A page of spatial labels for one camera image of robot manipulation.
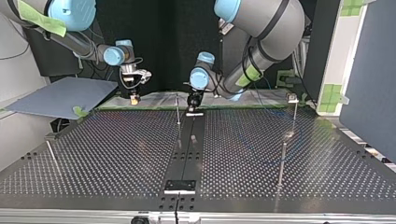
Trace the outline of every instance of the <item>vertical metal post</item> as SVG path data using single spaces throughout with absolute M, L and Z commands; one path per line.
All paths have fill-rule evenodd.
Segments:
M 277 186 L 279 188 L 282 188 L 282 180 L 283 180 L 283 171 L 285 169 L 285 159 L 286 159 L 286 149 L 288 147 L 288 144 L 286 142 L 283 143 L 282 147 L 282 158 L 280 161 L 280 170 L 279 170 L 279 180 L 277 183 Z
M 180 125 L 180 110 L 178 108 L 178 93 L 176 93 L 177 124 Z
M 298 103 L 296 103 L 296 106 L 294 108 L 294 120 L 297 118 L 297 109 L 298 109 Z
M 50 141 L 47 141 L 47 146 L 49 147 L 49 152 L 51 157 L 56 161 L 55 154 L 53 153 L 52 146 L 50 145 Z

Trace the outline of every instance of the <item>dark curtain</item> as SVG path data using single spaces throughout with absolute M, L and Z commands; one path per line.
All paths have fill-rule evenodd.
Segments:
M 142 94 L 188 91 L 190 71 L 202 50 L 219 59 L 215 0 L 97 0 L 97 18 L 107 44 L 132 39 L 140 68 L 152 72 Z

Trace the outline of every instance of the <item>robotic arm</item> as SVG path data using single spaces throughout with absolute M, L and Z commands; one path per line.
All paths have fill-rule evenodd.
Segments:
M 251 83 L 262 78 L 263 71 L 287 59 L 298 46 L 304 32 L 304 11 L 298 0 L 217 0 L 215 12 L 257 42 L 254 47 L 247 43 L 242 62 L 227 77 L 212 71 L 212 54 L 201 52 L 190 84 L 195 91 L 213 91 L 237 101 Z
M 140 97 L 137 87 L 147 83 L 151 73 L 137 68 L 142 59 L 134 56 L 132 41 L 117 41 L 116 46 L 96 45 L 80 33 L 93 23 L 96 13 L 95 0 L 23 0 L 23 2 L 45 16 L 64 21 L 67 28 L 66 35 L 61 37 L 51 34 L 29 21 L 22 20 L 18 11 L 18 0 L 1 0 L 0 12 L 21 26 L 35 29 L 46 39 L 52 39 L 72 50 L 80 59 L 120 66 L 120 84 L 123 87 L 121 89 L 125 91 L 124 95 L 131 98 L 133 105 L 138 104 Z

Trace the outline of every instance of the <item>black cable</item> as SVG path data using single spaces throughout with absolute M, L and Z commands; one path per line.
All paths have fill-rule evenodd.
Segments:
M 30 47 L 30 44 L 27 44 L 26 49 L 22 53 L 19 53 L 14 56 L 6 57 L 6 58 L 0 58 L 0 61 L 18 58 L 18 57 L 22 56 L 23 54 L 25 54 L 27 52 L 27 50 L 29 49 L 29 47 Z
M 296 64 L 297 64 L 297 57 L 296 57 L 295 53 L 292 53 L 292 55 L 293 55 L 294 61 L 295 61 Z M 315 106 L 315 109 L 318 109 L 317 103 L 315 103 L 314 98 L 312 98 L 312 95 L 309 93 L 308 89 L 307 89 L 306 86 L 305 86 L 304 79 L 303 79 L 303 77 L 302 77 L 301 74 L 300 74 L 300 69 L 298 68 L 298 66 L 297 66 L 297 69 L 296 69 L 296 70 L 297 70 L 297 76 L 298 76 L 298 78 L 301 80 L 301 83 L 303 84 L 303 87 L 304 87 L 304 89 L 305 89 L 305 91 L 306 91 L 306 94 L 309 96 L 309 98 L 311 98 L 312 103 L 313 103 L 314 106 Z
M 87 65 L 88 65 L 88 66 L 91 68 L 91 70 L 92 70 L 92 74 L 91 74 L 90 78 L 93 78 L 95 75 L 97 75 L 97 76 L 98 76 L 99 78 L 101 78 L 101 79 L 106 79 L 105 77 L 100 76 L 100 75 L 96 72 L 95 68 L 94 68 L 93 66 L 90 65 L 90 63 L 87 63 Z
M 17 29 L 17 27 L 15 27 L 14 23 L 12 23 L 12 21 L 10 21 L 10 20 L 9 20 L 8 18 L 6 18 L 6 17 L 5 17 L 5 19 L 8 21 L 9 25 L 15 30 L 15 32 L 17 32 L 18 35 L 19 35 L 24 41 L 26 41 L 27 45 L 26 45 L 26 49 L 25 49 L 22 53 L 16 54 L 16 55 L 14 55 L 14 56 L 6 57 L 6 58 L 0 58 L 0 61 L 18 58 L 18 57 L 22 56 L 24 53 L 26 53 L 27 50 L 28 50 L 29 47 L 30 47 L 30 44 L 29 44 L 29 42 L 27 41 L 26 37 L 23 36 L 23 34 L 21 34 L 21 32 Z

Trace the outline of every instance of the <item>perforated metal table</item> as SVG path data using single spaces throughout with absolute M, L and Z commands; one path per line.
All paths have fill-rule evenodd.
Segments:
M 0 173 L 0 222 L 7 209 L 396 215 L 396 174 L 311 109 L 292 116 L 96 112 Z M 165 195 L 168 180 L 195 180 L 195 194 Z

